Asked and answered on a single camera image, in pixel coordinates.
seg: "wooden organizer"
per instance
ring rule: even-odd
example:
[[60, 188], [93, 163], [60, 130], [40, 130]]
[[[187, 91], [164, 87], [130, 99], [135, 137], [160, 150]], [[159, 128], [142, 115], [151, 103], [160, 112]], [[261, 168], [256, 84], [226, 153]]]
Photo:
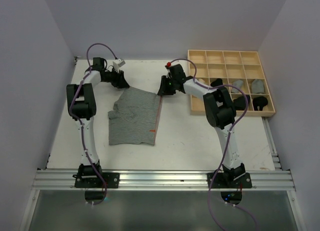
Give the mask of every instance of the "wooden organizer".
[[[236, 80], [242, 80], [242, 91], [250, 95], [249, 109], [247, 116], [270, 117], [276, 113], [275, 107], [270, 96], [269, 87], [262, 68], [259, 54], [255, 51], [221, 51], [221, 50], [188, 50], [188, 59], [196, 65], [196, 78], [204, 80], [206, 85], [210, 85], [217, 78], [222, 79], [223, 84], [231, 84]], [[195, 74], [195, 68], [189, 64], [189, 75]], [[251, 93], [251, 84], [255, 79], [262, 80], [264, 83], [265, 94]], [[231, 93], [232, 100], [239, 98], [241, 93]], [[268, 105], [262, 111], [255, 111], [252, 100], [256, 97], [264, 96], [268, 99]], [[204, 102], [195, 96], [191, 96], [191, 114], [204, 115]], [[237, 116], [243, 111], [237, 110]]]

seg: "white table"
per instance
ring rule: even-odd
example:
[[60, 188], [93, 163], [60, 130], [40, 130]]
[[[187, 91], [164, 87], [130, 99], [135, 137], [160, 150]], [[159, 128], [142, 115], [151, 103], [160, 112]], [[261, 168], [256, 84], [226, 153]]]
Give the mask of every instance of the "white table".
[[[138, 89], [157, 93], [166, 61], [126, 60], [125, 79]], [[188, 65], [180, 64], [188, 73]], [[78, 60], [72, 83], [78, 83], [88, 68]], [[103, 169], [111, 170], [214, 170], [222, 158], [218, 135], [205, 116], [190, 115], [190, 97], [183, 93], [163, 98], [155, 146], [109, 145], [108, 111], [123, 90], [110, 83], [94, 88], [97, 113], [94, 117], [95, 146]], [[245, 117], [235, 127], [240, 157], [246, 170], [275, 170], [261, 117]], [[77, 169], [81, 160], [81, 141], [75, 121], [65, 104], [55, 136], [49, 169]]]

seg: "black mounting plate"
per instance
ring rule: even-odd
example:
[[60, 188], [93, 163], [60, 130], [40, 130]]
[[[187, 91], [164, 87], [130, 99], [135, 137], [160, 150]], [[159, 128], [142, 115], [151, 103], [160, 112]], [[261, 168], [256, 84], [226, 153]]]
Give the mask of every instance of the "black mounting plate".
[[[119, 187], [120, 174], [118, 172], [103, 172], [104, 178], [108, 189], [117, 189]], [[103, 188], [103, 182], [98, 177], [86, 177], [82, 179], [75, 179], [75, 188]]]
[[[207, 183], [208, 187], [210, 186], [211, 179], [214, 176], [214, 172], [209, 172], [206, 174], [207, 177]], [[240, 184], [242, 184], [243, 189], [251, 189], [252, 188], [252, 182], [251, 182], [251, 177], [248, 172], [246, 172], [244, 175], [241, 177], [237, 178], [236, 180], [232, 182], [226, 182], [226, 179], [224, 177], [223, 172], [219, 172], [212, 184], [212, 189], [237, 189], [239, 188]]]

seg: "wooden compartment box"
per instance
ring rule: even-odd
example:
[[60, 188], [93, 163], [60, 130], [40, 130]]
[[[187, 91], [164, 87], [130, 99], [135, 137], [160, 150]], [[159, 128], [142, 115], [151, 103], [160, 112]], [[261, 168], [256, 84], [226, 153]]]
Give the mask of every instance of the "wooden compartment box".
[[[241, 90], [250, 95], [249, 108], [247, 116], [270, 117], [276, 113], [275, 107], [269, 92], [264, 70], [262, 68], [259, 54], [256, 51], [224, 51], [224, 50], [188, 50], [188, 59], [193, 61], [197, 68], [196, 78], [201, 79], [206, 85], [216, 79], [222, 79], [223, 84], [231, 84], [236, 80], [242, 80]], [[189, 75], [195, 74], [195, 68], [189, 64]], [[264, 94], [252, 93], [251, 87], [254, 80], [262, 80], [264, 84]], [[228, 87], [231, 99], [237, 99], [240, 93], [231, 93]], [[268, 105], [262, 111], [255, 111], [252, 100], [264, 96], [268, 100]], [[191, 114], [204, 115], [204, 102], [194, 96], [191, 96]], [[237, 110], [237, 116], [243, 111]]]

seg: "cable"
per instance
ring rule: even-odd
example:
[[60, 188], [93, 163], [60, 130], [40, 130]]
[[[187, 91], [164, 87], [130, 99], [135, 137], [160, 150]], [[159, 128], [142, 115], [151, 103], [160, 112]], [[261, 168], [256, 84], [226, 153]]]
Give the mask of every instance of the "cable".
[[[226, 231], [226, 229], [222, 226], [221, 223], [219, 223], [219, 221], [217, 220], [217, 218], [215, 217], [212, 209], [211, 209], [211, 188], [212, 188], [212, 185], [214, 183], [214, 180], [218, 174], [218, 171], [220, 170], [220, 168], [222, 167], [223, 163], [224, 163], [224, 160], [225, 160], [225, 157], [226, 157], [226, 154], [227, 154], [227, 150], [228, 150], [228, 145], [229, 145], [229, 142], [230, 142], [230, 137], [231, 137], [231, 131], [232, 129], [235, 127], [235, 125], [246, 115], [247, 111], [248, 111], [248, 107], [249, 107], [249, 103], [248, 103], [248, 99], [245, 95], [245, 93], [238, 87], [236, 86], [233, 86], [231, 84], [222, 84], [222, 85], [218, 85], [218, 86], [215, 86], [215, 87], [211, 87], [211, 86], [207, 86], [207, 85], [204, 85], [200, 82], [198, 82], [196, 80], [196, 75], [197, 75], [197, 66], [194, 62], [192, 62], [191, 60], [187, 59], [187, 58], [176, 58], [174, 60], [172, 60], [170, 63], [173, 63], [175, 61], [178, 61], [178, 60], [182, 60], [182, 61], [187, 61], [189, 63], [191, 63], [193, 66], [194, 66], [194, 75], [193, 75], [193, 82], [197, 85], [199, 85], [200, 87], [202, 88], [205, 88], [205, 89], [208, 89], [208, 90], [214, 90], [214, 89], [218, 89], [218, 88], [222, 88], [222, 87], [231, 87], [231, 88], [235, 88], [236, 90], [240, 91], [240, 93], [244, 96], [244, 100], [245, 100], [245, 109], [243, 111], [243, 113], [241, 114], [241, 116], [231, 125], [230, 129], [228, 130], [228, 136], [227, 136], [227, 139], [226, 139], [226, 144], [225, 144], [225, 148], [224, 148], [224, 151], [223, 151], [223, 155], [222, 155], [222, 159], [221, 159], [221, 162], [218, 166], [218, 168], [216, 169], [216, 172], [214, 172], [214, 175], [212, 177], [212, 180], [211, 180], [211, 183], [209, 185], [209, 190], [208, 190], [208, 199], [207, 199], [207, 203], [208, 203], [208, 209], [209, 209], [209, 212], [211, 214], [211, 217], [212, 219], [214, 220], [214, 222], [224, 231]], [[247, 209], [241, 207], [241, 206], [235, 206], [237, 209], [240, 209], [244, 212], [246, 212], [248, 215], [251, 216], [251, 218], [253, 219], [254, 221], [254, 224], [255, 224], [255, 230], [258, 231], [259, 230], [259, 225], [258, 225], [258, 221], [257, 219], [254, 217], [254, 215], [248, 211]]]
[[91, 158], [90, 158], [90, 155], [88, 154], [88, 149], [87, 149], [87, 147], [86, 147], [85, 137], [84, 137], [84, 123], [81, 121], [81, 119], [80, 119], [77, 115], [75, 115], [74, 113], [72, 113], [72, 110], [73, 110], [73, 107], [74, 107], [74, 105], [75, 105], [76, 99], [77, 99], [77, 97], [78, 97], [78, 95], [79, 95], [79, 92], [80, 92], [80, 90], [81, 90], [81, 87], [82, 87], [85, 79], [91, 74], [92, 66], [91, 66], [90, 60], [89, 60], [89, 50], [90, 50], [93, 46], [96, 46], [96, 45], [101, 45], [101, 46], [104, 46], [104, 47], [108, 48], [108, 49], [111, 51], [111, 53], [113, 54], [114, 58], [117, 59], [115, 53], [114, 53], [114, 52], [111, 50], [111, 48], [109, 48], [107, 45], [105, 45], [105, 44], [103, 44], [103, 43], [99, 43], [99, 42], [90, 45], [90, 47], [89, 47], [89, 48], [87, 49], [87, 51], [86, 51], [86, 60], [87, 60], [87, 62], [88, 62], [88, 64], [89, 64], [89, 72], [88, 72], [88, 73], [83, 77], [83, 79], [81, 80], [81, 82], [80, 82], [80, 84], [79, 84], [79, 87], [77, 88], [77, 90], [76, 90], [76, 92], [75, 92], [75, 95], [74, 95], [74, 97], [73, 97], [73, 99], [72, 99], [72, 102], [71, 102], [71, 105], [70, 105], [70, 108], [69, 108], [69, 114], [70, 114], [72, 117], [74, 117], [76, 120], [78, 120], [78, 121], [80, 122], [80, 125], [81, 125], [81, 142], [82, 142], [82, 147], [83, 147], [85, 156], [86, 156], [87, 159], [89, 160], [89, 163], [90, 163], [92, 169], [94, 170], [95, 174], [97, 175], [97, 177], [98, 177], [99, 179], [101, 179], [102, 184], [103, 184], [102, 188], [104, 187], [103, 198], [102, 198], [101, 200], [99, 200], [98, 202], [92, 202], [92, 205], [101, 204], [101, 203], [105, 200], [105, 198], [106, 198], [106, 196], [107, 196], [107, 183], [106, 183], [105, 179], [101, 176], [101, 174], [99, 173], [99, 171], [96, 169], [95, 165], [92, 163]]

